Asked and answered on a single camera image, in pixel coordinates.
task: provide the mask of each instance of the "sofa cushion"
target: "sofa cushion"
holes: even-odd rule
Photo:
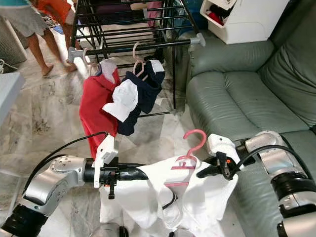
[[[263,82],[309,126],[316,124],[316,4],[260,70]]]
[[[274,51],[270,40],[225,44],[215,35],[207,34],[206,47],[195,45],[190,48],[191,76],[207,71],[257,71]]]
[[[290,0],[280,17],[270,40],[277,48],[288,39],[288,36],[300,24],[306,12],[313,6],[315,0]]]
[[[283,134],[316,178],[316,136],[311,131]],[[246,166],[231,197],[238,220],[247,237],[277,237],[282,216],[270,180],[260,162]]]
[[[232,140],[262,130],[289,132],[308,126],[252,72],[206,72],[192,78],[187,99],[195,126]]]

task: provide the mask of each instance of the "white cabinet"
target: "white cabinet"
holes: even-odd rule
[[[204,0],[200,13],[208,20],[208,29],[227,44],[267,40],[282,15],[288,0]],[[230,15],[221,25],[206,11],[216,4]]]

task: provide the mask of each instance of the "black wire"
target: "black wire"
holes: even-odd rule
[[[34,170],[32,171],[32,173],[30,174],[25,186],[24,186],[24,190],[23,190],[23,193],[26,191],[26,189],[28,188],[31,180],[34,178],[34,176],[37,174],[37,172],[42,169],[44,167],[44,165],[46,165],[47,163],[49,163],[50,161],[52,161],[53,159],[55,159],[55,157],[52,157],[54,154],[56,154],[57,152],[60,152],[62,149],[66,148],[67,146],[73,144],[73,143],[76,143],[76,142],[79,142],[79,141],[82,141],[82,140],[85,140],[87,138],[90,138],[90,137],[94,137],[94,136],[97,136],[97,135],[101,135],[101,134],[104,134],[104,135],[108,135],[107,132],[97,132],[97,133],[94,133],[92,135],[89,135],[89,136],[85,136],[85,137],[81,137],[81,138],[78,138],[76,140],[73,140],[69,143],[67,143],[66,145],[56,149],[55,151],[53,151],[52,153],[50,153],[48,156],[46,156],[40,163],[38,163],[38,165],[34,168]]]
[[[291,146],[291,144],[288,142],[288,140],[287,140],[283,135],[280,134],[280,136],[281,136],[281,138],[283,139],[283,141],[286,143],[287,147],[288,147],[289,149],[294,150],[293,147]]]
[[[268,149],[281,149],[281,150],[290,152],[292,155],[295,156],[295,158],[297,159],[298,163],[300,164],[300,166],[302,167],[302,169],[306,173],[307,177],[310,180],[314,180],[313,177],[312,177],[312,174],[310,173],[309,169],[307,168],[307,166],[304,163],[304,161],[300,158],[300,156],[294,150],[292,150],[292,149],[290,149],[288,147],[285,147],[285,146],[280,146],[280,145],[268,145],[268,146],[259,147],[259,148],[255,149],[255,150],[253,150],[246,157],[240,159],[240,161],[238,162],[237,166],[232,170],[230,177],[233,177],[239,171],[239,168],[241,167],[241,165],[243,163],[245,163],[248,159],[250,159],[252,156],[254,156],[255,154],[257,154],[257,153],[259,153],[261,151],[268,150]]]

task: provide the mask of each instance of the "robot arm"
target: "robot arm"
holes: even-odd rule
[[[264,131],[245,141],[236,150],[251,153],[258,148],[269,145],[287,146],[278,133]],[[232,172],[234,167],[225,162],[220,165],[222,156],[218,156],[218,152],[224,152],[231,158],[238,156],[232,142],[225,137],[211,134],[208,138],[208,149],[211,155],[216,154],[213,160],[217,161],[217,167],[212,167],[214,172],[212,175],[220,173],[225,178],[231,179],[234,173],[227,175],[224,172],[224,167],[227,166],[229,172]],[[279,201],[279,210],[284,218],[283,222],[277,226],[279,236],[316,236],[316,185],[310,178],[311,175],[305,164],[293,154],[282,149],[265,149],[258,154],[271,179],[271,185]]]
[[[146,180],[146,174],[137,169],[141,164],[118,163],[114,141],[108,138],[107,145],[101,143],[96,161],[74,156],[57,157],[49,168],[40,173],[29,184],[21,202],[6,220],[2,229],[17,237],[36,237],[42,225],[54,212],[60,200],[72,187],[91,182],[94,187],[110,185],[109,198],[114,198],[117,180]],[[267,145],[285,146],[279,134],[265,131],[245,141],[242,147],[248,153]],[[239,161],[236,150],[240,147],[228,138],[211,134],[208,138],[210,167],[199,172],[198,177],[222,174],[231,180]],[[280,237],[314,237],[316,233],[316,185],[310,178],[305,165],[295,156],[281,149],[266,149],[259,153],[264,168],[271,179],[271,185],[279,200],[279,210],[284,221],[277,226]]]
[[[84,158],[56,158],[31,181],[2,228],[18,237],[36,237],[67,191],[84,184],[85,166]]]

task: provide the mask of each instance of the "clothes drying rack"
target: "clothes drying rack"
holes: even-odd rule
[[[135,18],[135,19],[124,19],[116,20],[116,15],[119,18],[120,14],[133,14],[139,10],[129,11],[116,11],[111,13],[97,13],[95,8],[98,6],[107,5],[118,5],[118,4],[132,4],[132,3],[148,3],[154,1],[161,1],[161,7],[149,8],[145,11],[159,11],[160,16],[155,18]],[[184,20],[187,20],[186,25],[181,24]],[[101,26],[106,25],[126,25],[134,23],[143,23],[155,21],[154,26],[150,27],[135,27],[129,29],[118,29],[118,30],[104,30]],[[93,1],[93,0],[78,0],[76,5],[76,14],[73,24],[72,41],[69,49],[69,61],[73,62],[74,57],[82,57],[83,50],[75,49],[75,40],[86,39],[91,46],[91,50],[87,51],[85,55],[95,55],[97,62],[99,62],[99,55],[103,55],[105,59],[108,58],[110,53],[122,53],[131,52],[136,42],[140,45],[137,47],[137,51],[160,49],[166,47],[172,47],[172,79],[173,79],[173,108],[176,109],[176,64],[175,64],[175,46],[186,45],[186,44],[201,44],[205,46],[205,40],[203,35],[199,32],[198,27],[188,11],[188,8],[184,0],[121,0],[115,3],[109,4],[108,1],[104,0]],[[88,27],[89,34],[83,34],[81,29]],[[196,34],[195,38],[191,39],[177,39],[181,30],[193,30]],[[139,34],[151,34],[153,37],[150,39],[133,39],[137,38]],[[118,65],[119,69],[133,67],[134,64],[122,64]],[[168,112],[154,113],[148,115],[140,115],[140,117],[154,116],[168,114]]]

